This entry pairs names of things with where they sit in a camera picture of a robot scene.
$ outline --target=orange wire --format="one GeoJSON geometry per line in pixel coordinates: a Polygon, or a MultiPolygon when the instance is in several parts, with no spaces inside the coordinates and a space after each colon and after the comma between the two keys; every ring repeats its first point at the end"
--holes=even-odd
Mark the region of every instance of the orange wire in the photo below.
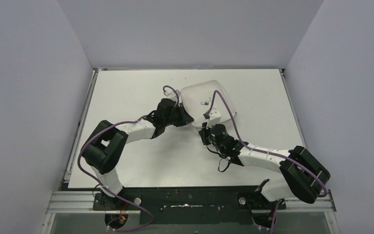
{"type": "Polygon", "coordinates": [[[128,202],[125,203],[125,206],[122,210],[120,210],[120,216],[118,217],[119,219],[118,220],[121,220],[122,219],[122,212],[128,207],[128,202]]]}

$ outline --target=screw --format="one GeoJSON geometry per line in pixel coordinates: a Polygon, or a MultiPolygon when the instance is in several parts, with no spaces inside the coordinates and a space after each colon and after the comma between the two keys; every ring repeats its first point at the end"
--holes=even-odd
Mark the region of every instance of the screw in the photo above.
{"type": "Polygon", "coordinates": [[[244,197],[240,197],[240,198],[239,198],[239,204],[240,204],[240,205],[245,205],[245,204],[246,204],[246,198],[244,198],[244,197]]]}
{"type": "Polygon", "coordinates": [[[140,205],[141,204],[141,199],[137,197],[136,199],[134,199],[134,203],[137,204],[137,205],[140,205]]]}

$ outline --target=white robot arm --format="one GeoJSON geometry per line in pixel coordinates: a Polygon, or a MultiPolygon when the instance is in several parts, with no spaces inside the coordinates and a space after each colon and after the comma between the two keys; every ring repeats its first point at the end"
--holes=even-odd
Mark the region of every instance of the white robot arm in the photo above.
{"type": "Polygon", "coordinates": [[[225,126],[219,124],[221,116],[215,108],[205,114],[205,117],[207,122],[203,123],[199,131],[203,144],[212,144],[217,149],[215,153],[229,164],[257,166],[283,175],[282,178],[269,180],[258,188],[257,192],[270,202],[297,197],[306,203],[314,203],[323,186],[307,170],[323,184],[330,178],[329,172],[302,146],[296,146],[292,150],[257,147],[229,136],[225,126]]]}
{"type": "MultiPolygon", "coordinates": [[[[101,189],[106,195],[114,197],[106,189],[115,194],[119,194],[123,189],[115,167],[125,144],[141,139],[153,139],[161,135],[165,128],[170,125],[180,127],[194,121],[186,113],[183,105],[174,101],[174,96],[167,96],[169,98],[162,99],[157,106],[157,110],[140,118],[136,123],[122,124],[109,129],[84,149],[82,156],[101,181],[103,185],[101,189]]],[[[92,139],[111,125],[106,120],[101,121],[88,139],[92,139]]]]}

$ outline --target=white wall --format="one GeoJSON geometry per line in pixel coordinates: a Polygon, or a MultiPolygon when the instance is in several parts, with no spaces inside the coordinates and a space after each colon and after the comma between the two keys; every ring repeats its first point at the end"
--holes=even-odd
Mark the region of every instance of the white wall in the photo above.
{"type": "Polygon", "coordinates": [[[374,1],[325,0],[285,76],[342,233],[374,233],[374,1]]]}
{"type": "Polygon", "coordinates": [[[38,233],[92,68],[56,0],[0,0],[0,233],[38,233]]]}
{"type": "Polygon", "coordinates": [[[93,67],[284,68],[323,0],[58,0],[93,67]]]}

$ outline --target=transparent plastic container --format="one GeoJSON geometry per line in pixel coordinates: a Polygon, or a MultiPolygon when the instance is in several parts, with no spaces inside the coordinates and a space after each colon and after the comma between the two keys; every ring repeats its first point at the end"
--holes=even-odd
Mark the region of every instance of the transparent plastic container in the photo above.
{"type": "MultiPolygon", "coordinates": [[[[233,117],[236,116],[236,110],[230,102],[222,84],[216,80],[210,80],[204,83],[195,84],[185,87],[181,90],[181,101],[187,113],[194,118],[191,126],[196,134],[202,128],[202,123],[206,122],[203,114],[210,108],[213,99],[214,90],[220,91],[230,108],[233,117]]],[[[224,124],[226,128],[232,126],[230,115],[221,98],[216,94],[213,108],[216,108],[222,115],[220,123],[224,124]]]]}

